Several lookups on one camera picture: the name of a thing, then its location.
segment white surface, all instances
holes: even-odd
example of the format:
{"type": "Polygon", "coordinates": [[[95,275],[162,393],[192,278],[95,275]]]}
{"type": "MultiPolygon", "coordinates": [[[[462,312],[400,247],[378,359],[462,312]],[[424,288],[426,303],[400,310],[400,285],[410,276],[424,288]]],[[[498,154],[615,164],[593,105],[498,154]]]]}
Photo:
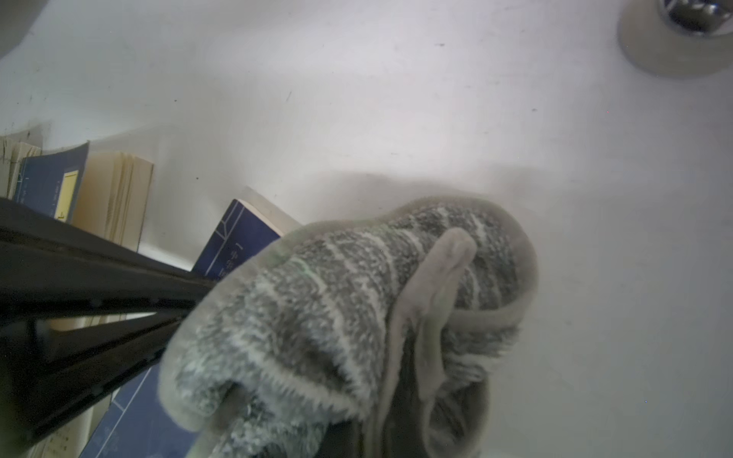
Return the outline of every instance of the white surface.
{"type": "Polygon", "coordinates": [[[490,195],[541,286],[489,448],[729,456],[733,73],[639,72],[621,6],[51,0],[0,62],[0,128],[60,147],[173,126],[144,242],[181,264],[244,185],[301,223],[490,195]]]}

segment cream book pages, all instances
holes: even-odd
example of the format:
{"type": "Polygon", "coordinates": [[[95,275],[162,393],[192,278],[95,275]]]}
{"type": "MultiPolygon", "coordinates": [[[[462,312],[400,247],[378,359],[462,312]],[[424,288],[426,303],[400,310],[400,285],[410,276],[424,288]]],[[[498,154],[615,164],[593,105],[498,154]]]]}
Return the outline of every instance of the cream book pages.
{"type": "Polygon", "coordinates": [[[118,205],[118,194],[119,184],[122,180],[122,169],[124,168],[124,158],[121,152],[112,153],[114,156],[114,166],[112,169],[112,181],[109,186],[109,203],[107,206],[107,217],[104,226],[104,237],[107,240],[113,241],[114,225],[115,225],[115,212],[119,209],[118,205]]]}
{"type": "Polygon", "coordinates": [[[115,153],[90,155],[76,199],[72,226],[104,237],[114,182],[115,153]]]}
{"type": "Polygon", "coordinates": [[[15,141],[7,137],[0,137],[0,197],[12,199],[7,195],[10,186],[10,164],[15,141]]]}
{"type": "Polygon", "coordinates": [[[130,208],[130,191],[132,190],[131,181],[133,176],[133,167],[135,159],[127,153],[123,156],[124,169],[119,183],[119,209],[117,211],[117,219],[114,227],[114,237],[112,241],[117,245],[122,245],[122,238],[125,232],[125,221],[128,219],[128,210],[130,208]]]}
{"type": "Polygon", "coordinates": [[[89,440],[92,409],[60,427],[45,440],[43,458],[77,458],[89,440]]]}
{"type": "Polygon", "coordinates": [[[152,181],[152,168],[151,162],[133,157],[127,212],[122,228],[122,246],[128,250],[137,251],[140,244],[147,195],[152,181]]]}

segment stack of books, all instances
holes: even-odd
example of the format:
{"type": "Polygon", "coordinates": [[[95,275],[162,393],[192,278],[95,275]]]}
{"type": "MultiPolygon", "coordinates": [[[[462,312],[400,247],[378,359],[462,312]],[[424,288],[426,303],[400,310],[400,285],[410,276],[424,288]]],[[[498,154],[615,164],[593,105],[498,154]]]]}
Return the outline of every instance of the stack of books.
{"type": "Polygon", "coordinates": [[[3,197],[137,251],[152,163],[127,152],[90,154],[89,143],[45,155],[8,138],[2,144],[3,197]]]}
{"type": "Polygon", "coordinates": [[[12,199],[23,159],[40,155],[39,147],[0,137],[0,197],[12,199]]]}

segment fuzzy texture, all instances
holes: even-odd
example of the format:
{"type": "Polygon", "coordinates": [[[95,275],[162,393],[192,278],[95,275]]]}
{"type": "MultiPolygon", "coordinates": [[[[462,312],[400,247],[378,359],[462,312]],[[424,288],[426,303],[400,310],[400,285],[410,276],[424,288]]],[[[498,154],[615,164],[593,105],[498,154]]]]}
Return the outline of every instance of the fuzzy texture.
{"type": "MultiPolygon", "coordinates": [[[[480,415],[466,417],[476,426],[471,431],[454,428],[455,415],[451,414],[455,411],[462,420],[470,412],[450,408],[453,392],[439,397],[449,380],[441,334],[454,311],[460,280],[475,255],[476,242],[468,233],[458,228],[445,231],[397,298],[388,321],[388,355],[379,402],[364,426],[365,457],[399,457],[412,451],[439,458],[482,436],[485,422],[480,415]]],[[[461,458],[474,447],[468,449],[465,454],[447,456],[461,458]]]]}
{"type": "Polygon", "coordinates": [[[536,284],[516,221],[479,199],[434,198],[371,221],[305,226],[230,273],[171,340],[159,394],[179,425],[202,430],[189,456],[311,458],[329,424],[367,420],[393,350],[393,305],[451,228],[476,254],[439,334],[436,396],[483,383],[536,284]]]}

